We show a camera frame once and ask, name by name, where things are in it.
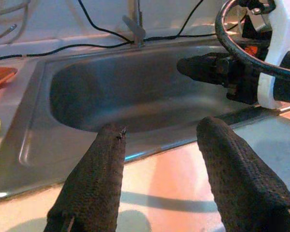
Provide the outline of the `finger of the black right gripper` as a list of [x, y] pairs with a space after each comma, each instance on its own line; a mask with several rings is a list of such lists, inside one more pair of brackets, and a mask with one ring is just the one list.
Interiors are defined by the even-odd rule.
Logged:
[[217, 60], [223, 58], [223, 53], [207, 53], [201, 56], [181, 58], [177, 70], [194, 81], [221, 85], [222, 77], [217, 73]]

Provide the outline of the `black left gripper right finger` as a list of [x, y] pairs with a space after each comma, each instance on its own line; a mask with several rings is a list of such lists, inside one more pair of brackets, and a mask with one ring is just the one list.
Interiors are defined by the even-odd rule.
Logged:
[[211, 192], [228, 232], [290, 232], [290, 191], [223, 120], [196, 129]]

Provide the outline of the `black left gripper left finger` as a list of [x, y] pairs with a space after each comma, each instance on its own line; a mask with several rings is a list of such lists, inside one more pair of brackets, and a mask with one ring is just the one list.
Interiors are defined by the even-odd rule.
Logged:
[[117, 228], [126, 132], [107, 124], [67, 177], [47, 214], [46, 232], [114, 232]]

